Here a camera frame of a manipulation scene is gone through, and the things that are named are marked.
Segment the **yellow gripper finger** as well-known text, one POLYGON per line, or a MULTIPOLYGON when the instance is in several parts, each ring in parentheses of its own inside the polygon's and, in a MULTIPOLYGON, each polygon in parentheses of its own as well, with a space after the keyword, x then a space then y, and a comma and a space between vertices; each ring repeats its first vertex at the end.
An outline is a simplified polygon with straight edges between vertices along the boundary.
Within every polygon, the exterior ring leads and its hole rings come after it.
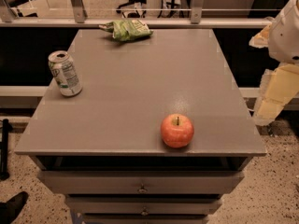
POLYGON ((271 25, 265 26, 258 34, 250 39, 249 45, 258 49, 267 48, 270 28, 271 25))
POLYGON ((254 105, 253 120, 258 126, 273 122, 299 92, 299 65, 281 63, 274 71, 262 75, 259 96, 254 105))

